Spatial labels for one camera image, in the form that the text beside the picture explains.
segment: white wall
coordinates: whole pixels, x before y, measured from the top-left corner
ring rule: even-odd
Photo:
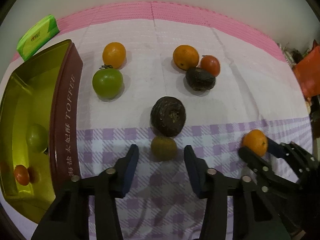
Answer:
[[[93,6],[142,0],[17,0],[0,27],[0,77],[17,41],[49,13],[56,18]],[[277,42],[305,49],[320,37],[320,24],[305,0],[158,0],[208,8],[249,24]]]

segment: red object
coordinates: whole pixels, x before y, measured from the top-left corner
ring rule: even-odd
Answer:
[[[28,185],[30,182],[29,172],[23,165],[16,166],[14,169],[14,177],[16,181],[23,186]]]
[[[293,72],[305,98],[320,94],[320,46],[315,47]]]
[[[211,55],[206,55],[201,59],[200,68],[203,68],[215,77],[220,74],[220,62],[216,57]]]

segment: dark avocado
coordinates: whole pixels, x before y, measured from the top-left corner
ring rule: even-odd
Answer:
[[[195,91],[210,90],[216,84],[216,78],[199,67],[189,68],[186,72],[186,79],[189,86]]]
[[[164,136],[177,136],[186,121],[186,110],[174,97],[160,98],[151,110],[151,124]]]

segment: green tomato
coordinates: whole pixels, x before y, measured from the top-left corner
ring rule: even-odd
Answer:
[[[122,74],[114,68],[100,69],[92,78],[93,89],[101,98],[114,98],[120,92],[122,85]]]
[[[48,132],[37,123],[28,128],[26,140],[30,149],[36,153],[43,153],[48,148]]]

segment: purple checkered cloth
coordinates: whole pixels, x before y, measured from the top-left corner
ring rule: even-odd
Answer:
[[[78,152],[82,177],[98,175],[123,157],[131,144],[139,147],[138,161],[131,190],[117,199],[117,210],[125,239],[194,239],[199,237],[205,200],[193,193],[183,161],[183,148],[191,145],[197,157],[206,160],[225,176],[239,178],[245,163],[237,149],[243,135],[252,129],[262,130],[277,143],[294,141],[312,152],[309,117],[249,123],[185,126],[175,138],[179,154],[170,162],[157,162],[150,152],[155,136],[151,128],[78,130]],[[271,161],[274,171],[295,180],[282,160]],[[95,237],[94,199],[90,199],[90,236]],[[228,199],[226,239],[232,239],[232,198]]]

